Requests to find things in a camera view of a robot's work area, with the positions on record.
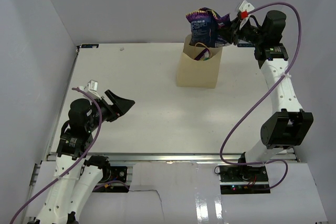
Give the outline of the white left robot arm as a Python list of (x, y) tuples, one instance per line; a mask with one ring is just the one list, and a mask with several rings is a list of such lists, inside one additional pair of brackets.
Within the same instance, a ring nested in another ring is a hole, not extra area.
[(135, 101), (121, 98), (110, 90), (105, 92), (110, 103), (92, 91), (75, 90), (84, 97), (70, 104), (68, 121), (62, 126), (56, 151), (54, 180), (44, 189), (48, 194), (34, 223), (79, 222), (96, 185), (111, 175), (107, 157), (87, 157), (98, 138), (93, 132), (99, 133), (103, 122), (117, 120), (135, 104)]

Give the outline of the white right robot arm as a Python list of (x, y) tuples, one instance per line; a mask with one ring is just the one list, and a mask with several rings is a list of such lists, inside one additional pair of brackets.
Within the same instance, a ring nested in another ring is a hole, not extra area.
[(283, 150), (299, 146), (313, 124), (313, 115), (303, 109), (289, 74), (293, 61), (281, 43), (286, 15), (278, 10), (266, 14), (262, 25), (251, 25), (247, 11), (239, 12), (223, 33), (229, 43), (250, 43), (265, 78), (272, 116), (260, 128), (260, 140), (238, 160), (238, 177), (247, 182), (256, 175), (254, 166), (264, 166)]

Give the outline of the green yellow Fox's candy bag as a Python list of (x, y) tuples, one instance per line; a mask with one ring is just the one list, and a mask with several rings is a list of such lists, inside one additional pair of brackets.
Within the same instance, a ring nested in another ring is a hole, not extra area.
[(204, 55), (203, 61), (209, 60), (210, 59), (210, 55), (208, 53), (206, 53)]

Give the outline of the dark blue Kroks chip bag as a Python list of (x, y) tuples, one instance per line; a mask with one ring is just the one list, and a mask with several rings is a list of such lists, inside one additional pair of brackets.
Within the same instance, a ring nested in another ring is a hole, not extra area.
[(213, 9), (203, 7), (185, 17), (191, 26), (191, 46), (203, 44), (209, 48), (218, 48), (229, 45), (228, 39), (219, 32), (230, 26), (230, 14), (221, 16)]

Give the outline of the purple snack pouch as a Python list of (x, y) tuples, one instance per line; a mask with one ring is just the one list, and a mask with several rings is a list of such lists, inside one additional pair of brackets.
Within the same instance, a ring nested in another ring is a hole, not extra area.
[(200, 52), (200, 53), (194, 58), (194, 60), (196, 60), (196, 61), (203, 61), (204, 55), (205, 55), (206, 53), (209, 54), (209, 51), (208, 51), (208, 50), (203, 50), (202, 52)]

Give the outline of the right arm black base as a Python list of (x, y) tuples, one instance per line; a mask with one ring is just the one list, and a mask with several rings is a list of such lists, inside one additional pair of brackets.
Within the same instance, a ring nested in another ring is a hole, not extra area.
[(264, 166), (216, 166), (222, 195), (269, 194), (269, 178)]

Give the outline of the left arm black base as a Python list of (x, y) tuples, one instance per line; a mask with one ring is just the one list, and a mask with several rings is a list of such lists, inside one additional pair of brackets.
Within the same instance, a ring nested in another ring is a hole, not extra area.
[(128, 168), (126, 166), (113, 166), (109, 159), (104, 156), (94, 155), (89, 158), (88, 165), (97, 166), (102, 170), (103, 177), (94, 188), (95, 191), (102, 188), (112, 190), (111, 181), (120, 181), (121, 185), (127, 182)]

